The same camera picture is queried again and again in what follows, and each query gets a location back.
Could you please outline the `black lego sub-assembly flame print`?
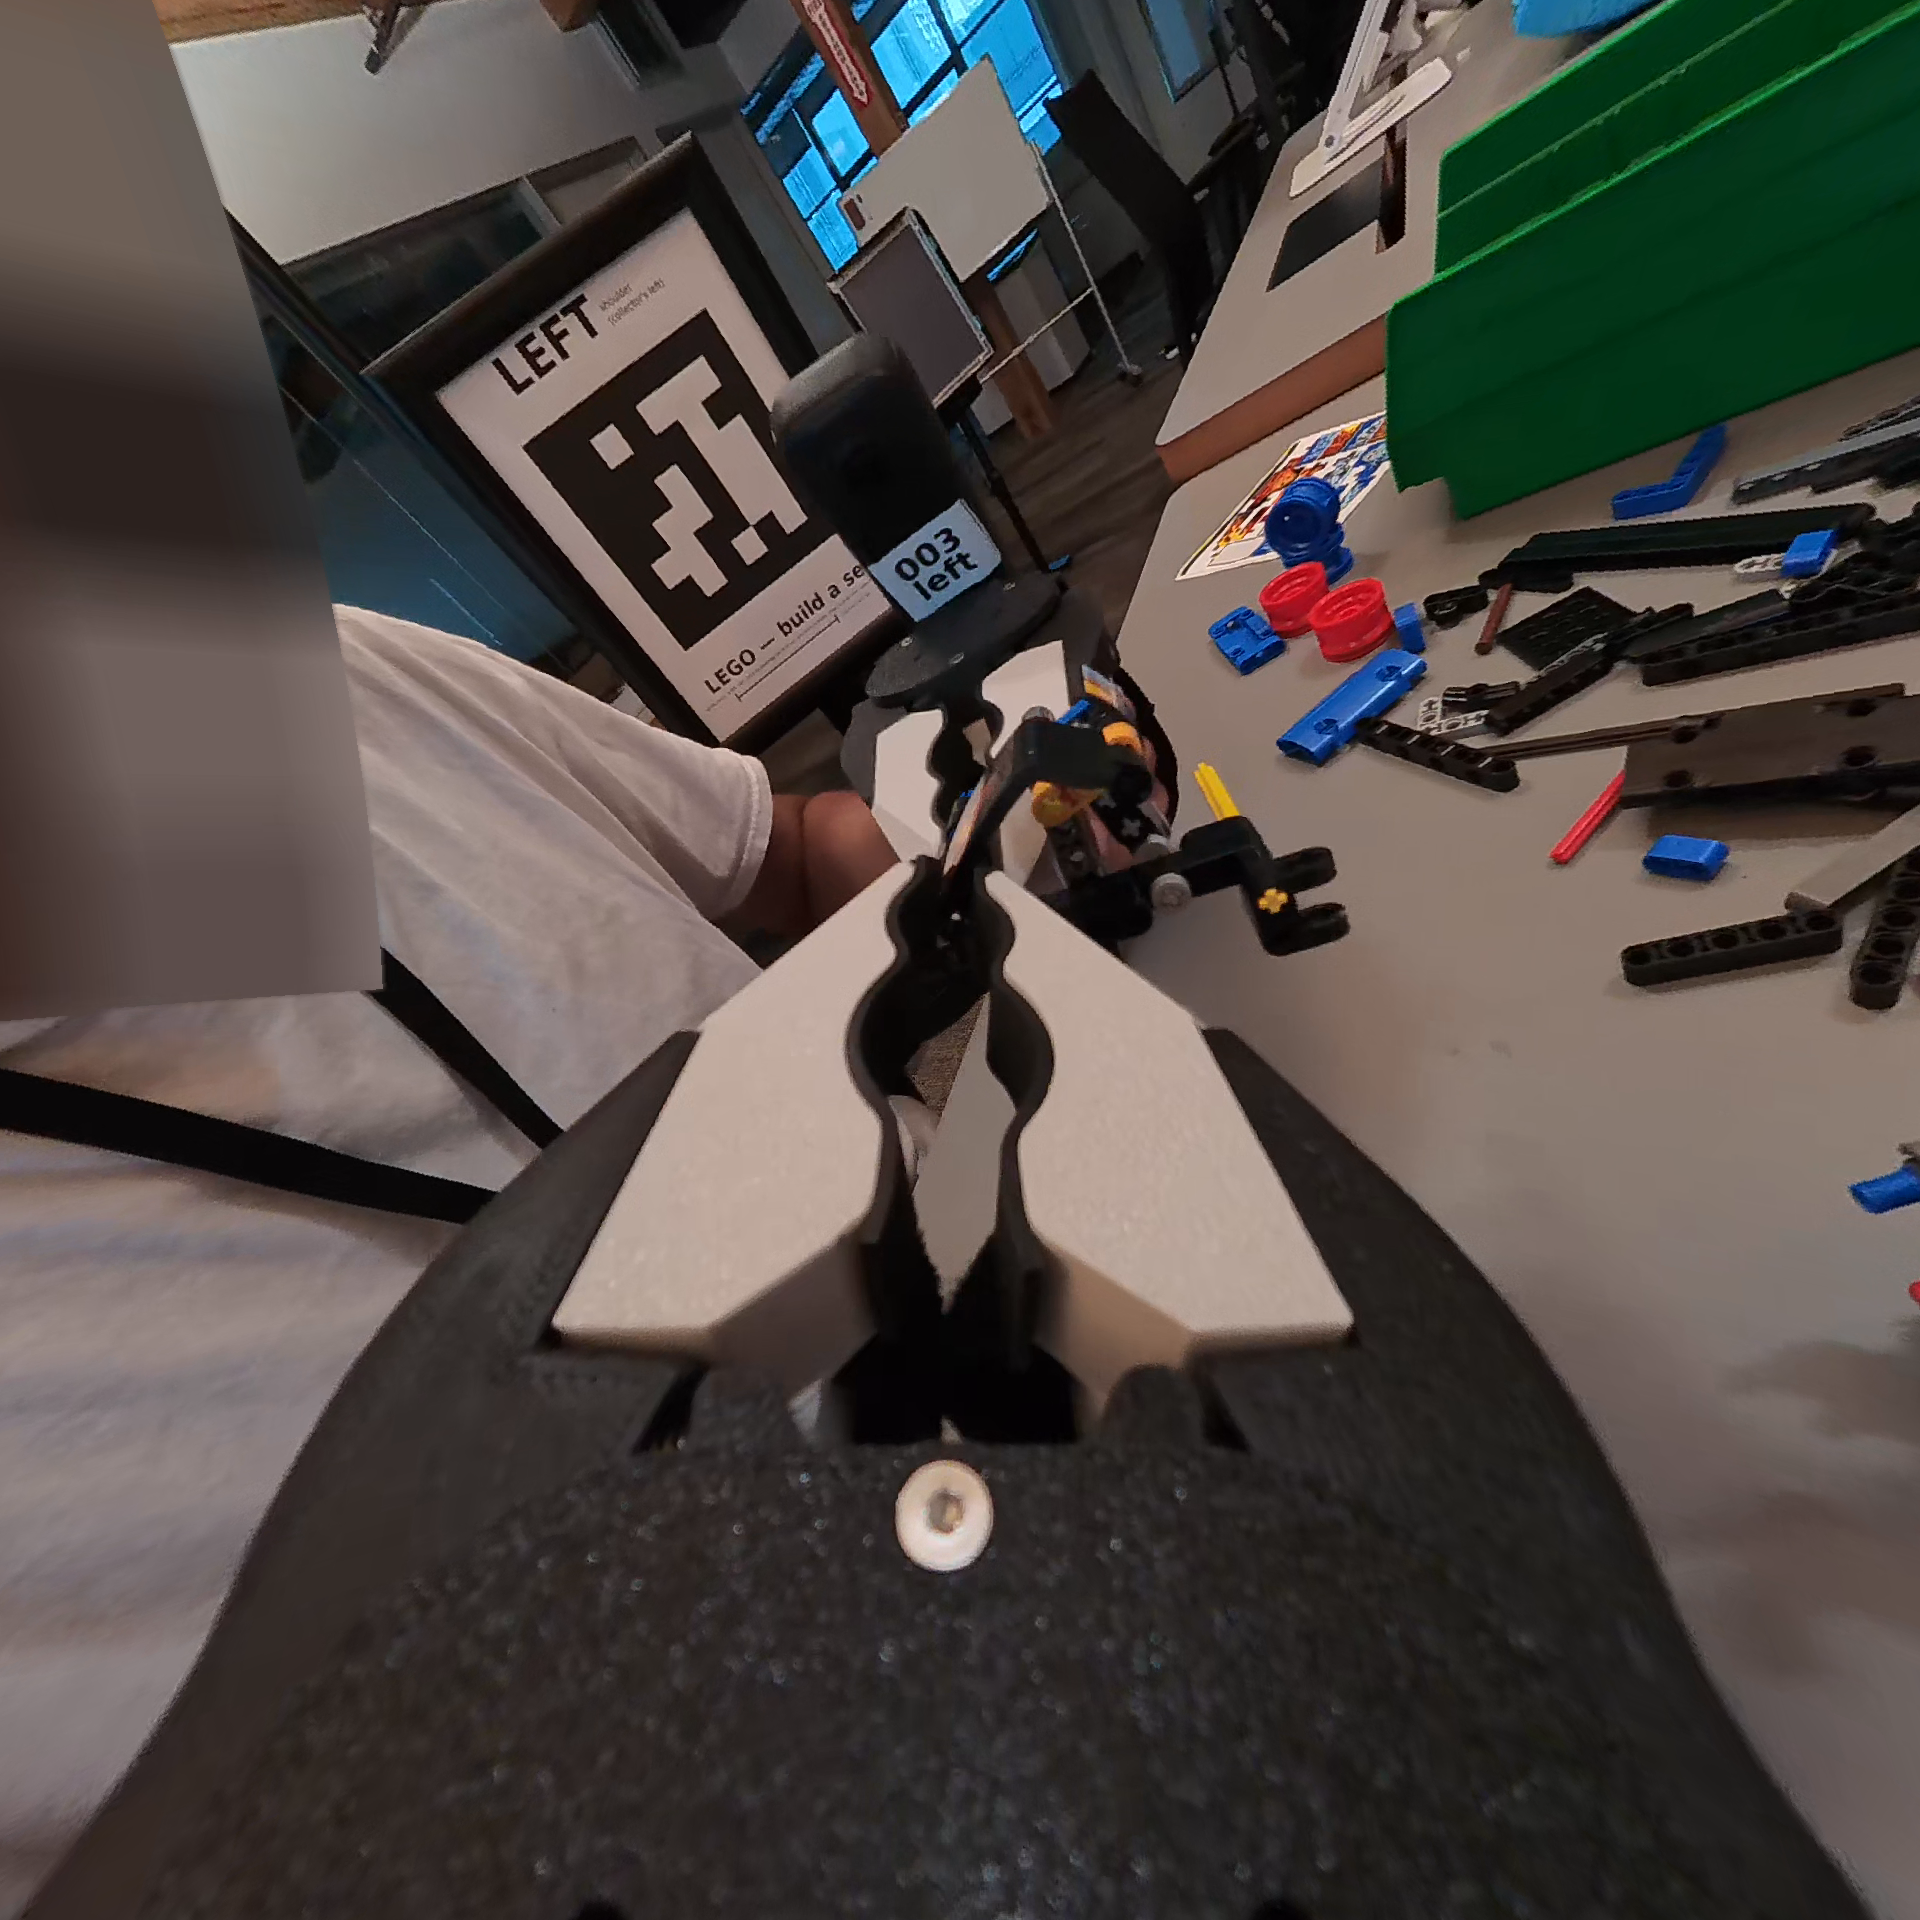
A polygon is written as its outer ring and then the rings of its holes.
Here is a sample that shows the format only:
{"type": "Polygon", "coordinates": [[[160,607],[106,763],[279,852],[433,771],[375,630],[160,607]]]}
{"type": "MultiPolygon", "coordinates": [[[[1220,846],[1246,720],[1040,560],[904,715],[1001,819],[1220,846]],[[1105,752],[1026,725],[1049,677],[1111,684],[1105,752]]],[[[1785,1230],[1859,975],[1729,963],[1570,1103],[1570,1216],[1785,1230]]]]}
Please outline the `black lego sub-assembly flame print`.
{"type": "Polygon", "coordinates": [[[1178,901],[1236,892],[1268,956],[1307,953],[1348,933],[1339,902],[1303,902],[1337,876],[1329,848],[1274,852],[1252,822],[1219,793],[1210,815],[1176,831],[1178,758],[1142,688],[1122,669],[1078,667],[1064,711],[1032,704],[974,756],[986,725],[953,711],[928,761],[945,788],[934,878],[904,899],[904,1005],[942,1027],[987,990],[986,878],[1022,886],[1051,862],[1046,908],[1106,953],[1146,934],[1178,901]]]}

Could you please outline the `green plastic storage bin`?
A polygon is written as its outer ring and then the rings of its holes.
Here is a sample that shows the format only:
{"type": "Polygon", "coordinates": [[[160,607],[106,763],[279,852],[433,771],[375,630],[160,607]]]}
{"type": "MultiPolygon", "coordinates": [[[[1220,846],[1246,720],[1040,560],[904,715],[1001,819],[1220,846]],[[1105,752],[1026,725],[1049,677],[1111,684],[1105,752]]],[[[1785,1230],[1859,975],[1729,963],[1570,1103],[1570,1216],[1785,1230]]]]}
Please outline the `green plastic storage bin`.
{"type": "Polygon", "coordinates": [[[1670,1],[1441,160],[1387,462],[1467,518],[1915,341],[1919,4],[1670,1]]]}

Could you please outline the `black framed marker sign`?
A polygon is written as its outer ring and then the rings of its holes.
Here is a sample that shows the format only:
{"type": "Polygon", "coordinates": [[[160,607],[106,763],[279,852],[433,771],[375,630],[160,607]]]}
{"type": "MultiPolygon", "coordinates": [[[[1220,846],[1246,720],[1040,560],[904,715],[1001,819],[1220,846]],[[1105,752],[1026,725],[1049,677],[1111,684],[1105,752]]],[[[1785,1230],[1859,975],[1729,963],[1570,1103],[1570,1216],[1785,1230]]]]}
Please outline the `black framed marker sign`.
{"type": "Polygon", "coordinates": [[[778,462],[818,357],[683,135],[371,376],[655,715],[755,749],[905,630],[778,462]]]}

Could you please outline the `person in white shirt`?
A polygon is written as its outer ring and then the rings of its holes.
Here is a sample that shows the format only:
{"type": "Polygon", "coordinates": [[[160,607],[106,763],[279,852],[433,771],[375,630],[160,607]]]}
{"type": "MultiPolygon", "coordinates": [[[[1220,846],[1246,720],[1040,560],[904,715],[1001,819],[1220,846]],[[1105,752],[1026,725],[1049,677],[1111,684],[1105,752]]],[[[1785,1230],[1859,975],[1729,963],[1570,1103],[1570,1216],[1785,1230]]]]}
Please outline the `person in white shirt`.
{"type": "MultiPolygon", "coordinates": [[[[755,975],[719,921],[766,772],[487,647],[339,607],[382,941],[556,1121],[755,975]]],[[[531,1144],[371,999],[4,1027],[4,1064],[499,1189],[531,1144]]],[[[440,1222],[4,1136],[4,1907],[196,1660],[323,1406],[440,1222]]]]}

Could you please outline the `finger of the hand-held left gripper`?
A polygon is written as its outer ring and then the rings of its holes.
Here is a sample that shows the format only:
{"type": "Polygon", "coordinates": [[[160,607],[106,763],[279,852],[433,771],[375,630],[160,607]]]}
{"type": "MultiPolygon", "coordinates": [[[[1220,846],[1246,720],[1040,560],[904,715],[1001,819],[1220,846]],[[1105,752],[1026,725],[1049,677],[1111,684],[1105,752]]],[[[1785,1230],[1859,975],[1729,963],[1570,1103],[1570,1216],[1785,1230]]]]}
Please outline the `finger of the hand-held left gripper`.
{"type": "Polygon", "coordinates": [[[879,732],[872,814],[902,860],[940,854],[999,748],[996,715],[974,720],[958,749],[940,749],[945,711],[904,711],[879,732]]]}
{"type": "MultiPolygon", "coordinates": [[[[1064,644],[1040,644],[999,665],[986,680],[982,697],[996,711],[987,758],[994,758],[1032,708],[1062,715],[1082,694],[1070,693],[1070,669],[1064,644]]],[[[1020,796],[999,824],[999,862],[1036,895],[1056,895],[1068,878],[1049,848],[1047,830],[1033,815],[1032,793],[1020,796]]]]}

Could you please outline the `white metal stand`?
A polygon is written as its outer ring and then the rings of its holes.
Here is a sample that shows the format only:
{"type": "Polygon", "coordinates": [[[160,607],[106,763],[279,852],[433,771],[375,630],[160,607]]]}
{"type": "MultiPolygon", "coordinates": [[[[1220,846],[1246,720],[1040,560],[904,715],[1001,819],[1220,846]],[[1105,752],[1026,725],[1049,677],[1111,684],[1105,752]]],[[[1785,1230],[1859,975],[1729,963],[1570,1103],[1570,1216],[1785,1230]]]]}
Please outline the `white metal stand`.
{"type": "Polygon", "coordinates": [[[1427,108],[1454,73],[1430,48],[1431,14],[1451,14],[1441,1],[1368,1],[1339,67],[1318,144],[1299,163],[1287,193],[1299,198],[1329,180],[1337,166],[1427,108]]]}

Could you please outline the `pile of lego beams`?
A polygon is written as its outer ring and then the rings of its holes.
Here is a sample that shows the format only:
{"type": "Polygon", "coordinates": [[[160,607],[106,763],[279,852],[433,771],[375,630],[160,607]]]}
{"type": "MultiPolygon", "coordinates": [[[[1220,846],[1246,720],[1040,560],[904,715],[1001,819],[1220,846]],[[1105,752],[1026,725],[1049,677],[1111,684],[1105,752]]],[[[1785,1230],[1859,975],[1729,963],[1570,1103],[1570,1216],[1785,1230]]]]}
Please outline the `pile of lego beams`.
{"type": "Polygon", "coordinates": [[[1410,819],[1427,788],[1528,796],[1570,755],[1618,768],[1554,841],[1564,870],[1615,819],[1915,797],[1915,688],[1704,704],[1713,686],[1915,639],[1915,399],[1831,443],[1742,472],[1718,515],[1665,510],[1658,487],[1599,525],[1512,544],[1470,583],[1402,605],[1400,636],[1303,684],[1281,761],[1323,776],[1396,763],[1410,819]]]}

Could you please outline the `grey framed monitor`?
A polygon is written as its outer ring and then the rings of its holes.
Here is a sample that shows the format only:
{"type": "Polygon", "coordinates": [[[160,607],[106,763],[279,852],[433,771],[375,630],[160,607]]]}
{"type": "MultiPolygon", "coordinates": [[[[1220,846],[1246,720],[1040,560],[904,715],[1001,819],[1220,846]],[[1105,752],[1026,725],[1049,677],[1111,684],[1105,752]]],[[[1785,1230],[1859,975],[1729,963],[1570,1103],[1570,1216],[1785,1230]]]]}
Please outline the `grey framed monitor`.
{"type": "Polygon", "coordinates": [[[831,278],[856,328],[892,341],[953,423],[982,392],[993,337],[921,215],[904,207],[831,278]]]}

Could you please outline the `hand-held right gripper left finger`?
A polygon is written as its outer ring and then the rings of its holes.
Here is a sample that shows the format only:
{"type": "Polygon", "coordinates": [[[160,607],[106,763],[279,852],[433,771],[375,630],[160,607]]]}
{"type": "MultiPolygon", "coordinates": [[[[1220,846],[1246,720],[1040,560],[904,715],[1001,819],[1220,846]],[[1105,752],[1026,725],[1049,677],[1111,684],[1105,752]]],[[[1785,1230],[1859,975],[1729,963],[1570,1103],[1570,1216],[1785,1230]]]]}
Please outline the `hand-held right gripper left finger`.
{"type": "Polygon", "coordinates": [[[902,862],[708,1014],[553,1311],[566,1348],[736,1366],[799,1392],[942,1308],[904,1128],[864,1044],[910,977],[902,862]]]}

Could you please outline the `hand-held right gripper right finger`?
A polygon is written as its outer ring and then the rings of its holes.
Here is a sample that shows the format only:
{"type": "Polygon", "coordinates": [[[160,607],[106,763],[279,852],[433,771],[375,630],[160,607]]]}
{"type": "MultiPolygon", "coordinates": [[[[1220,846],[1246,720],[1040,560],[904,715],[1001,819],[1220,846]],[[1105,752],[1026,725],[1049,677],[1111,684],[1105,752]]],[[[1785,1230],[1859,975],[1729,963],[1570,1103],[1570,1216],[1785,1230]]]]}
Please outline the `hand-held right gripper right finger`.
{"type": "Polygon", "coordinates": [[[1040,1245],[1039,1339],[1105,1408],[1142,1366],[1323,1347],[1353,1310],[1201,1022],[1001,872],[996,985],[1047,1044],[1006,1143],[1040,1245]]]}

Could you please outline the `blue lego wheel rim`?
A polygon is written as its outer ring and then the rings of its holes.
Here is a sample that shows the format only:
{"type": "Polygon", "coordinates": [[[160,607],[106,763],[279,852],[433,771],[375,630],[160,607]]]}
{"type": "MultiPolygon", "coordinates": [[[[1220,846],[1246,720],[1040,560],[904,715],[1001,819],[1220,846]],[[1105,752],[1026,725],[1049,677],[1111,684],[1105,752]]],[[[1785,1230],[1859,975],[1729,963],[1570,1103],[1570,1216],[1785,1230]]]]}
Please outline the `blue lego wheel rim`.
{"type": "Polygon", "coordinates": [[[1343,492],[1327,478],[1295,478],[1265,518],[1265,541],[1286,569],[1323,569],[1329,584],[1353,571],[1353,552],[1344,541],[1343,492]]]}

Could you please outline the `colourful sticker sheet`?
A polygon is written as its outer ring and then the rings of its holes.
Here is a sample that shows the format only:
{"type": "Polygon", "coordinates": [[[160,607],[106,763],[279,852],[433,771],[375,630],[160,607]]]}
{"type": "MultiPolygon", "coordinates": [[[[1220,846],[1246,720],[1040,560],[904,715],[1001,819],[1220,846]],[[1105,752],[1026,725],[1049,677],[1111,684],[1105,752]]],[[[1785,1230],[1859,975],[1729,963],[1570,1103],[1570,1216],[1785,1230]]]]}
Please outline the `colourful sticker sheet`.
{"type": "Polygon", "coordinates": [[[1331,424],[1297,438],[1262,483],[1215,529],[1212,540],[1190,558],[1179,571],[1179,580],[1208,579],[1246,564],[1320,560],[1321,549],[1332,551],[1343,541],[1343,518],[1371,492],[1384,472],[1390,472],[1384,414],[1331,424]],[[1307,487],[1305,504],[1329,508],[1332,515],[1329,529],[1323,534],[1282,534],[1281,547],[1274,547],[1266,533],[1271,512],[1299,484],[1307,487]]]}

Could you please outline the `rolling whiteboard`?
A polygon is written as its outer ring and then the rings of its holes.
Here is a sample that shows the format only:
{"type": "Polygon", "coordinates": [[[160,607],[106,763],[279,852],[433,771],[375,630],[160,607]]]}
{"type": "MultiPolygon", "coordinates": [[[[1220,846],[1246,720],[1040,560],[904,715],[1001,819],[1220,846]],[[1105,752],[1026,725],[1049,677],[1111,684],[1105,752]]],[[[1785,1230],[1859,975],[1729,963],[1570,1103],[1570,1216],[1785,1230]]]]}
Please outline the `rolling whiteboard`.
{"type": "Polygon", "coordinates": [[[967,285],[974,277],[990,278],[999,261],[1020,255],[1030,239],[1040,235],[1046,221],[1054,219],[1072,249],[1083,288],[1036,312],[1033,324],[1004,344],[996,344],[987,328],[993,361],[982,381],[999,381],[1009,367],[1030,364],[1033,349],[1068,324],[1082,303],[1094,303],[1108,331],[1121,376],[1132,385],[1144,379],[1099,292],[1049,163],[1020,131],[993,64],[971,68],[926,120],[905,131],[844,193],[839,207],[856,233],[856,251],[864,249],[872,235],[904,207],[918,211],[940,243],[984,328],[987,324],[967,285]]]}

